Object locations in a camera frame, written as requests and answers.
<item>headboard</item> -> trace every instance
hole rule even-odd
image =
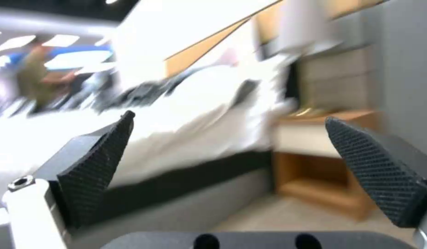
[[[361,9],[376,5],[382,0],[322,0],[324,5],[327,6],[329,15],[332,19],[338,19],[339,17],[346,16],[350,13],[357,12]],[[254,17],[258,32],[261,40],[261,44],[274,44],[275,39],[278,36],[278,19],[279,19],[279,8],[282,4],[281,0],[274,1],[271,5],[252,13],[249,16],[245,16],[242,19],[230,24],[228,27],[219,30],[217,33],[199,41],[191,46],[177,52],[165,60],[166,74],[167,76],[175,75],[188,66],[194,61],[198,60],[204,55],[209,49],[217,45],[230,33],[234,32],[243,22],[249,18]]]

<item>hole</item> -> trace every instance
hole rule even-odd
[[[193,242],[193,249],[220,249],[220,241],[211,234],[202,234]]]
[[[295,239],[295,246],[297,249],[322,249],[321,243],[310,234],[300,234]]]
[[[21,186],[21,185],[25,184],[27,181],[28,180],[26,178],[20,178],[14,183],[14,185],[15,186]]]

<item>nightstand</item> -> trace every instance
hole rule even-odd
[[[378,130],[377,112],[362,110],[330,114],[358,126]],[[275,123],[274,172],[279,194],[365,219],[375,204],[364,192],[332,145],[326,117],[279,118]]]

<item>black textured finger pad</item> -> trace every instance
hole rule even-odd
[[[133,112],[126,112],[94,147],[57,175],[74,227],[87,225],[109,186],[133,128]]]
[[[403,140],[327,118],[332,144],[367,194],[398,227],[417,227],[427,209],[427,179],[412,167],[427,156]]]

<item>drawer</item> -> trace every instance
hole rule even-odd
[[[340,158],[324,124],[283,124],[273,135],[275,151]]]

